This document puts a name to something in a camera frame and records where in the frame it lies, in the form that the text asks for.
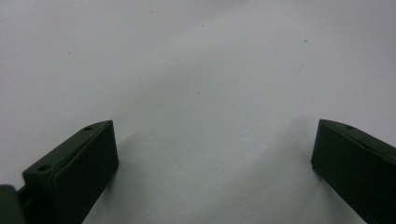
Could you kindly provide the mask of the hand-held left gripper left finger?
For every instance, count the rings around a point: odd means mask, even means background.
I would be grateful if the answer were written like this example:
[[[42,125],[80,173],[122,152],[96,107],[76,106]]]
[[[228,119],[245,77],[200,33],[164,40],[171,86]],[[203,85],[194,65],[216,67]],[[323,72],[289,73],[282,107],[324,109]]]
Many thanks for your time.
[[[28,224],[82,224],[119,166],[111,120],[89,125],[22,172]]]

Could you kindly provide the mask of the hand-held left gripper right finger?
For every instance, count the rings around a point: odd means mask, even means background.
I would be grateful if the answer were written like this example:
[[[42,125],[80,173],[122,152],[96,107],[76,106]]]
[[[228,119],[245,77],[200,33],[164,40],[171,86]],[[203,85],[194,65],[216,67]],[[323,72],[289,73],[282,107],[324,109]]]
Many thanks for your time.
[[[396,147],[322,119],[311,164],[367,224],[396,224]]]

